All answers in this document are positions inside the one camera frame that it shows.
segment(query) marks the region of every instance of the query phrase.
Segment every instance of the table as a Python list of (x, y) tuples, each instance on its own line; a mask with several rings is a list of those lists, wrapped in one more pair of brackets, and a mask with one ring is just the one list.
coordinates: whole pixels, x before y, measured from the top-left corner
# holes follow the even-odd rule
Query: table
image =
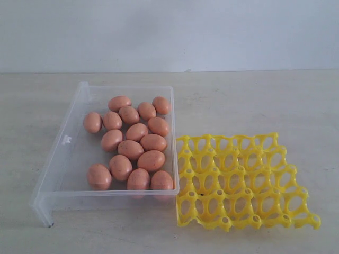
[[(176, 226), (175, 209), (60, 211), (43, 228), (28, 206), (78, 82), (172, 85), (176, 135), (278, 132), (319, 230)], [(336, 253), (339, 70), (0, 75), (0, 253)]]

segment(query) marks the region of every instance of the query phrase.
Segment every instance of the yellow plastic egg rack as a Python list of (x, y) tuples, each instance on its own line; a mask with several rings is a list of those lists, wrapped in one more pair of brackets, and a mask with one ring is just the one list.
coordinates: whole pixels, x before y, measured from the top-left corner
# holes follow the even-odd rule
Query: yellow plastic egg rack
[(177, 139), (177, 145), (181, 146), (178, 226), (196, 220), (206, 229), (219, 226), (226, 231), (247, 225), (320, 227), (320, 217), (307, 208), (308, 192), (298, 186), (297, 169), (286, 162), (287, 151), (278, 145), (277, 133), (186, 135)]

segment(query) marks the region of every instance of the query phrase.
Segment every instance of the plastic container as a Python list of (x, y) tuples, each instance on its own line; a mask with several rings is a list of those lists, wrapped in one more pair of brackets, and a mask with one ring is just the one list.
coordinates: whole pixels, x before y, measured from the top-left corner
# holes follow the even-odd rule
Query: plastic container
[[(173, 190), (126, 190), (126, 184), (114, 181), (112, 189), (92, 191), (86, 180), (88, 168), (95, 163), (108, 166), (113, 153), (100, 147), (104, 127), (100, 133), (89, 134), (83, 128), (84, 116), (91, 112), (104, 114), (108, 101), (118, 95), (131, 98), (133, 106), (156, 96), (170, 100), (172, 111), (164, 119), (171, 127), (166, 137), (166, 163), (163, 170), (174, 180)], [(172, 87), (110, 87), (89, 86), (82, 82), (54, 141), (44, 169), (31, 197), (30, 206), (45, 226), (52, 226), (54, 210), (99, 210), (155, 206), (174, 206), (179, 192), (179, 175), (175, 144), (174, 105)], [(165, 196), (159, 201), (155, 196)]]

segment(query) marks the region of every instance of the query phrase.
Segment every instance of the egg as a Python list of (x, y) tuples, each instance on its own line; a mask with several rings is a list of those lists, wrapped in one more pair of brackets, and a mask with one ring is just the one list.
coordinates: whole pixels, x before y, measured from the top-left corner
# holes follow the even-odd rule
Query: egg
[(114, 152), (122, 141), (120, 130), (110, 130), (101, 139), (101, 148), (105, 152)]
[(173, 180), (171, 175), (163, 170), (155, 172), (151, 181), (151, 189), (173, 189)]
[(123, 122), (126, 124), (135, 124), (138, 123), (140, 120), (138, 111), (131, 106), (125, 106), (120, 108), (119, 115)]
[(136, 123), (127, 130), (126, 139), (139, 142), (147, 134), (148, 134), (147, 126), (144, 125), (143, 123)]
[(155, 172), (165, 164), (165, 155), (157, 150), (147, 151), (138, 159), (138, 168), (144, 168), (148, 172)]
[(148, 121), (151, 118), (156, 117), (157, 112), (154, 106), (149, 102), (141, 102), (138, 106), (138, 113), (142, 119)]
[(92, 165), (87, 172), (87, 182), (96, 191), (106, 191), (112, 183), (112, 176), (102, 164)]
[(124, 140), (118, 145), (118, 154), (124, 155), (130, 160), (138, 160), (143, 153), (142, 146), (133, 140)]
[(149, 134), (144, 136), (140, 140), (140, 144), (145, 151), (158, 150), (160, 152), (163, 152), (167, 148), (166, 139), (158, 134)]
[(116, 155), (110, 160), (110, 172), (118, 181), (126, 181), (132, 173), (132, 163), (124, 155)]
[(137, 168), (128, 177), (127, 190), (149, 189), (150, 176), (143, 168)]
[(152, 104), (157, 113), (160, 115), (167, 115), (171, 111), (171, 104), (164, 97), (161, 96), (155, 97)]
[(153, 134), (167, 136), (170, 132), (169, 124), (160, 117), (151, 118), (148, 120), (148, 127)]
[(101, 130), (102, 119), (97, 112), (90, 112), (83, 121), (84, 128), (89, 133), (98, 133)]
[(122, 126), (122, 121), (118, 113), (116, 112), (107, 112), (103, 119), (103, 125), (106, 128), (106, 130), (119, 130)]
[(108, 108), (114, 112), (118, 112), (119, 109), (124, 106), (131, 106), (131, 105), (132, 105), (131, 99), (126, 96), (117, 96), (108, 102)]

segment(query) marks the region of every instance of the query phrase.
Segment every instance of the clear plastic tray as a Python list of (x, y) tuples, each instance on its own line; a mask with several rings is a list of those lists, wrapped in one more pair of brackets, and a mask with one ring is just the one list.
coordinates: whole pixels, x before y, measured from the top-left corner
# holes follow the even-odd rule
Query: clear plastic tray
[[(163, 118), (171, 127), (166, 137), (166, 163), (163, 170), (174, 180), (173, 190), (126, 190), (126, 184), (113, 181), (107, 191), (92, 191), (86, 180), (88, 168), (95, 163), (108, 166), (113, 153), (100, 147), (104, 128), (98, 134), (88, 134), (83, 128), (84, 116), (95, 111), (108, 111), (108, 101), (118, 95), (131, 98), (133, 106), (156, 96), (170, 100), (172, 111)], [(179, 175), (175, 144), (174, 100), (172, 87), (111, 87), (89, 86), (81, 82), (54, 141), (44, 169), (31, 197), (30, 206), (45, 226), (52, 226), (54, 210), (99, 210), (132, 207), (174, 206), (179, 192)], [(144, 196), (135, 199), (133, 196)], [(159, 201), (155, 196), (166, 196)]]

